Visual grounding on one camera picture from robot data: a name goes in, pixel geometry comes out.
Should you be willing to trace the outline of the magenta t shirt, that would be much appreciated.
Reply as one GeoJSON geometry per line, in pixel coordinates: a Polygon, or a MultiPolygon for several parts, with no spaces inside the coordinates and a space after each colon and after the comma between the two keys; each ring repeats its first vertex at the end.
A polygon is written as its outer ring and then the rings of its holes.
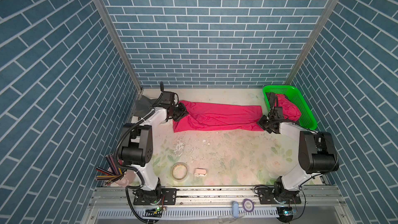
{"type": "Polygon", "coordinates": [[[229,131],[262,132],[257,124],[263,116],[261,106],[240,106],[181,101],[188,115],[173,122],[173,131],[229,131]]]}
{"type": "Polygon", "coordinates": [[[299,108],[294,105],[284,94],[276,94],[276,101],[274,106],[281,107],[283,117],[294,122],[299,121],[301,112],[299,108]]]}

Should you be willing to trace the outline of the green plastic basket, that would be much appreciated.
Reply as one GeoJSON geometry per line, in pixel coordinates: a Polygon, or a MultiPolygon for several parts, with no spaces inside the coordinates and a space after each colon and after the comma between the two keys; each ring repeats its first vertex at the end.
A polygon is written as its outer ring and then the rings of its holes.
{"type": "Polygon", "coordinates": [[[262,89],[262,92],[264,94],[265,105],[267,107],[268,112],[271,109],[269,104],[268,94],[269,93],[284,94],[290,100],[290,102],[292,102],[300,110],[301,117],[298,120],[300,126],[311,130],[317,129],[317,121],[298,88],[290,85],[283,85],[283,86],[270,85],[270,86],[265,86],[262,89]]]}

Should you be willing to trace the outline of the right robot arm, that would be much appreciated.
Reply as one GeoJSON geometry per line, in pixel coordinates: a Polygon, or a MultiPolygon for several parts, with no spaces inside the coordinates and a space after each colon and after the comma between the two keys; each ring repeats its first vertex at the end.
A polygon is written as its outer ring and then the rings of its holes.
{"type": "Polygon", "coordinates": [[[339,158],[330,133],[297,125],[283,116],[281,107],[271,108],[257,124],[268,133],[281,134],[298,142],[298,164],[274,183],[273,195],[278,202],[296,196],[301,187],[316,176],[338,170],[339,158]]]}

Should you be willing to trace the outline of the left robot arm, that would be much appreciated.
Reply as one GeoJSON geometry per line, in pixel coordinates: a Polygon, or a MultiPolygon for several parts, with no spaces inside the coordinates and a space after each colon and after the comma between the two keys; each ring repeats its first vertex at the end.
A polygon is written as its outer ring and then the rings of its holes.
{"type": "Polygon", "coordinates": [[[137,122],[126,123],[113,154],[117,168],[136,173],[140,180],[139,192],[160,198],[161,183],[150,160],[153,155],[153,130],[169,120],[180,121],[188,115],[185,105],[175,92],[161,89],[157,99],[142,96],[133,107],[137,122]]]}

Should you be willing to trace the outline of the folded grey t shirt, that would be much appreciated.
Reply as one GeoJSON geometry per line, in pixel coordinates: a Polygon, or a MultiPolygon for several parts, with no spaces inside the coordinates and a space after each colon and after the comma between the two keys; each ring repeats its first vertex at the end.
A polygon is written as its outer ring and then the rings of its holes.
{"type": "Polygon", "coordinates": [[[146,96],[142,96],[133,106],[133,116],[145,117],[152,109],[153,105],[157,102],[157,99],[150,99],[146,96]]]}

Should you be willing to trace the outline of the tape roll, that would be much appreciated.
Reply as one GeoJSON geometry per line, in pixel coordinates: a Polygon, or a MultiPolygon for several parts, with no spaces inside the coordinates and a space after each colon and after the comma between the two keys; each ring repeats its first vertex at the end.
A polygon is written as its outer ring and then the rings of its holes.
{"type": "Polygon", "coordinates": [[[184,180],[188,175],[188,167],[185,163],[176,163],[171,170],[174,180],[184,180]]]}

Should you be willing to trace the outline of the pink eraser block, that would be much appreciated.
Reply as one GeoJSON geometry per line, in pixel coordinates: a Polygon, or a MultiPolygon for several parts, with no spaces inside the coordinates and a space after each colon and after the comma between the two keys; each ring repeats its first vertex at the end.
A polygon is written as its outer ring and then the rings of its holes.
{"type": "Polygon", "coordinates": [[[207,170],[202,168],[195,168],[194,169],[194,176],[206,176],[207,170]]]}

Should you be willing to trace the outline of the cup of coloured pencils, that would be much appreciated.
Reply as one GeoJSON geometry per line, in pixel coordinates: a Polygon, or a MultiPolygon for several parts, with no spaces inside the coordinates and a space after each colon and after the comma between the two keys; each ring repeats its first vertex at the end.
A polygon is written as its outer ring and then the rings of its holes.
{"type": "Polygon", "coordinates": [[[106,155],[105,160],[107,167],[96,167],[95,169],[96,172],[99,172],[95,180],[101,182],[104,187],[125,187],[135,181],[135,173],[117,167],[112,154],[106,155]]]}

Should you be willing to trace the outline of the blue white small bottle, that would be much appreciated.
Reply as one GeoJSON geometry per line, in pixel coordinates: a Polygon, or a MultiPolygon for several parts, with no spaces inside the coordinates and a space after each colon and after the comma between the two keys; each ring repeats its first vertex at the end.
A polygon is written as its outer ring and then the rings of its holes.
{"type": "Polygon", "coordinates": [[[234,219],[239,217],[239,204],[236,201],[232,202],[232,217],[234,219]]]}

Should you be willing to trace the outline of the right circuit board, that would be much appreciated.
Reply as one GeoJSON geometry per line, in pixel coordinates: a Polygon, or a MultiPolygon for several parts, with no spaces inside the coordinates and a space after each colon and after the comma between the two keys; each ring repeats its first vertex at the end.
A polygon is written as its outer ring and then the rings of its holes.
{"type": "Polygon", "coordinates": [[[294,219],[296,210],[292,207],[277,207],[277,220],[282,223],[290,223],[294,219]]]}

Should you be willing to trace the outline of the circuit board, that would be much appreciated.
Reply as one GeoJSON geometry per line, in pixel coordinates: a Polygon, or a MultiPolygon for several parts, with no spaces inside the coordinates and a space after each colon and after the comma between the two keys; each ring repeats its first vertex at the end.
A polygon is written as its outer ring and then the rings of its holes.
{"type": "Polygon", "coordinates": [[[163,216],[163,208],[145,208],[143,212],[144,218],[161,218],[163,216]]]}
{"type": "Polygon", "coordinates": [[[294,219],[296,210],[292,207],[277,207],[277,220],[282,223],[290,223],[294,219]]]}

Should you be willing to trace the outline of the left circuit board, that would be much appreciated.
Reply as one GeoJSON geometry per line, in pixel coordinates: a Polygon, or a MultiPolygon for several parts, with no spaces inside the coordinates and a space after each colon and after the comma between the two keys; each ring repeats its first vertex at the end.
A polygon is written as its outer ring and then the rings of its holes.
{"type": "Polygon", "coordinates": [[[145,208],[143,212],[144,218],[161,218],[163,216],[163,208],[145,208]]]}

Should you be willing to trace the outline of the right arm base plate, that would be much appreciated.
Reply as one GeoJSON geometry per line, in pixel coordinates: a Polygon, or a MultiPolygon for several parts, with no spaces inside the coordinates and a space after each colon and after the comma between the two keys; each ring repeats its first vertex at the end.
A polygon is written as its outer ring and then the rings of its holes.
{"type": "Polygon", "coordinates": [[[284,189],[274,189],[271,187],[258,187],[254,190],[258,195],[261,204],[301,204],[298,191],[286,191],[284,189]]]}

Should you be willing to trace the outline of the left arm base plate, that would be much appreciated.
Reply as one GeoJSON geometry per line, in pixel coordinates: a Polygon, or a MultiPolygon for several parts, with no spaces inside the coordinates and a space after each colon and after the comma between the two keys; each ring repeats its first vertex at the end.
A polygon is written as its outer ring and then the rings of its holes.
{"type": "Polygon", "coordinates": [[[176,188],[161,188],[152,191],[137,189],[134,193],[133,204],[137,206],[144,205],[175,205],[176,203],[176,188]]]}

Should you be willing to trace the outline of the aluminium rail frame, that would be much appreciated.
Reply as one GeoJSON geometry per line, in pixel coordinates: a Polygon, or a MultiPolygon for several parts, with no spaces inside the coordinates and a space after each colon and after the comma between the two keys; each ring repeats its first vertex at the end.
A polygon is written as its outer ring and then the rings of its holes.
{"type": "Polygon", "coordinates": [[[250,220],[264,219],[269,223],[277,220],[277,207],[292,207],[296,210],[291,224],[353,224],[354,218],[346,201],[336,186],[305,186],[299,195],[301,204],[261,204],[253,186],[192,186],[172,187],[177,189],[175,205],[133,205],[134,194],[127,200],[125,189],[121,187],[96,188],[82,222],[84,224],[113,223],[128,220],[137,222],[136,216],[146,223],[172,221],[189,222],[210,220],[214,223],[247,223],[250,220]],[[232,217],[232,202],[239,204],[239,217],[232,217]],[[144,218],[145,208],[163,208],[161,218],[144,218]]]}

